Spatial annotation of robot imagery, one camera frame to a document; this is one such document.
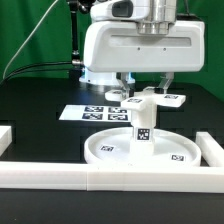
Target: green backdrop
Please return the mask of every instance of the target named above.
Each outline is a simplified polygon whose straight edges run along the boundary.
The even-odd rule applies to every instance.
[[[0,74],[38,23],[54,0],[0,0]],[[224,1],[189,0],[190,12],[197,14],[206,23],[205,66],[197,73],[179,73],[175,82],[202,85],[224,101]],[[183,0],[178,0],[178,12],[183,12]],[[81,55],[85,32],[90,24],[89,15],[78,15],[79,45]],[[9,71],[23,65],[69,61],[71,55],[71,22],[66,0],[60,0],[50,12],[37,33],[16,58]],[[46,77],[67,77],[65,72],[41,73]],[[136,74],[137,80],[159,80],[159,74]]]

